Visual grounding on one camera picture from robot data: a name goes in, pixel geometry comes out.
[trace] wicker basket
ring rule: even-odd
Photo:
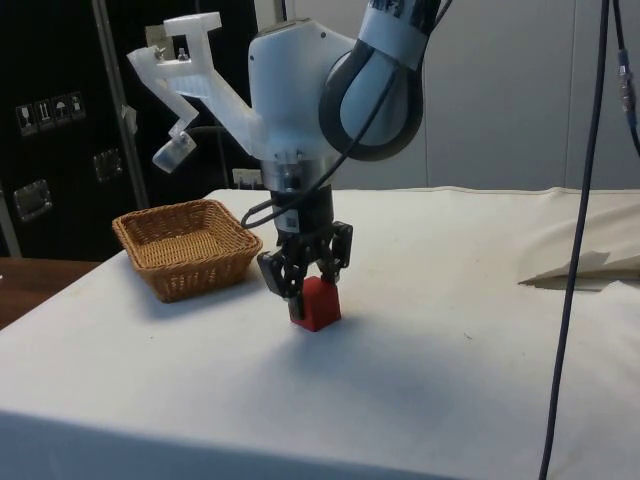
[[[133,212],[115,219],[113,230],[165,303],[241,282],[262,249],[262,241],[213,200]]]

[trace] wall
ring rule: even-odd
[[[366,4],[367,0],[288,0],[290,16],[312,17],[351,36],[357,35]],[[578,187],[593,102],[599,4],[454,0],[427,51],[426,122],[421,133],[395,159],[346,165],[336,185]],[[640,4],[623,0],[623,11],[632,61],[640,66]],[[640,159],[618,100],[614,37],[597,188],[640,186]]]

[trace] red block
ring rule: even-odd
[[[342,318],[338,287],[318,277],[307,278],[302,287],[304,320],[291,321],[310,332],[319,332]]]

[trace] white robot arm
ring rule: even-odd
[[[349,264],[352,228],[333,221],[331,173],[347,156],[389,158],[418,131],[422,62],[439,7],[440,0],[371,0],[357,40],[310,19],[260,32],[249,47],[251,108],[213,65],[207,34],[221,26],[217,13],[165,22],[167,35],[186,35],[189,56],[165,61],[157,48],[129,55],[142,82],[179,117],[154,158],[159,167],[172,171],[195,148],[184,130],[197,112],[183,96],[202,100],[261,161],[272,199],[251,213],[273,207],[267,218],[275,219],[282,250],[259,263],[292,318],[304,316],[311,263],[328,283]]]

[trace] cable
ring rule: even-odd
[[[391,91],[391,88],[393,87],[393,84],[396,81],[396,78],[398,76],[399,70],[400,70],[400,67],[396,64],[396,67],[394,68],[393,72],[391,72],[391,76],[389,77],[389,80],[387,81],[387,84],[385,85],[384,89],[380,93],[380,97],[378,98],[378,101],[376,102],[375,106],[373,107],[373,110],[371,111],[371,114],[367,118],[367,121],[365,122],[364,126],[362,127],[362,129],[360,130],[358,135],[356,135],[356,137],[353,139],[353,141],[351,142],[349,147],[347,147],[347,149],[342,153],[342,155],[340,155],[340,158],[338,158],[338,160],[333,164],[333,166],[316,183],[314,183],[308,190],[306,190],[304,193],[302,193],[300,196],[298,196],[295,200],[293,200],[289,204],[287,204],[284,207],[282,207],[277,212],[274,212],[274,213],[272,213],[270,215],[267,215],[266,217],[261,218],[260,220],[258,220],[256,222],[248,223],[249,219],[251,217],[253,217],[254,215],[256,215],[257,213],[259,213],[259,212],[261,212],[263,210],[266,210],[269,207],[272,207],[273,206],[273,201],[264,202],[263,204],[257,205],[255,207],[253,207],[252,209],[250,209],[247,212],[247,214],[242,218],[241,224],[242,224],[243,228],[252,229],[252,228],[261,227],[262,225],[265,225],[266,223],[269,223],[271,220],[275,220],[276,218],[280,217],[281,215],[285,214],[286,212],[299,207],[312,194],[317,192],[322,187],[322,185],[324,185],[324,183],[333,176],[334,173],[336,173],[338,171],[338,169],[342,166],[342,164],[349,158],[349,154],[351,153],[351,151],[357,145],[360,144],[360,141],[364,138],[364,136],[369,131],[369,128],[371,127],[371,124],[373,123],[373,121],[378,116],[378,112],[380,112],[380,109],[382,108],[382,105],[384,104],[385,100],[387,99],[387,96],[389,95],[389,92]]]
[[[618,50],[626,48],[624,42],[624,31],[622,27],[622,14],[620,13],[620,0],[613,0],[613,13],[616,18],[616,35],[618,37]]]
[[[638,156],[640,156],[640,138],[638,138],[638,131],[635,128],[631,129],[631,139],[633,140],[633,145],[636,147]]]
[[[440,24],[440,22],[442,21],[444,16],[447,14],[447,12],[449,11],[449,8],[451,8],[452,4],[453,4],[453,0],[447,0],[447,3],[445,3],[442,6],[442,8],[440,9],[440,13],[438,13],[438,16],[436,17],[436,22],[433,25],[433,29],[434,30]]]
[[[576,289],[576,279],[578,277],[578,267],[580,264],[580,251],[582,250],[582,240],[587,222],[587,212],[589,209],[589,197],[591,194],[591,180],[593,177],[593,164],[598,142],[598,132],[600,129],[600,117],[602,113],[602,98],[604,94],[604,80],[607,60],[607,40],[609,31],[609,7],[610,0],[602,0],[602,11],[600,13],[600,41],[598,47],[598,73],[595,89],[595,99],[593,103],[593,116],[591,118],[591,131],[589,133],[589,146],[587,149],[587,159],[584,169],[584,181],[582,184],[582,195],[580,197],[580,212],[576,226],[576,236],[571,254],[571,266],[569,268],[569,278],[567,280],[567,291],[562,312],[562,325],[560,328],[560,338],[558,341],[558,353],[553,373],[553,385],[551,388],[551,402],[549,406],[549,422],[547,425],[547,436],[544,447],[542,466],[540,467],[540,480],[546,480],[553,451],[553,441],[556,429],[556,417],[558,413],[558,401],[560,398],[560,384],[562,381],[562,368],[564,356],[569,337],[569,325],[571,323],[571,308],[573,306],[573,296]]]
[[[636,96],[633,88],[633,74],[629,66],[629,53],[624,40],[624,27],[622,25],[622,13],[620,12],[620,0],[613,0],[613,13],[616,20],[616,35],[618,37],[618,59],[620,63],[620,75],[622,81],[622,104],[627,115],[631,139],[636,153],[640,157],[640,139],[638,138],[638,125],[636,115]]]

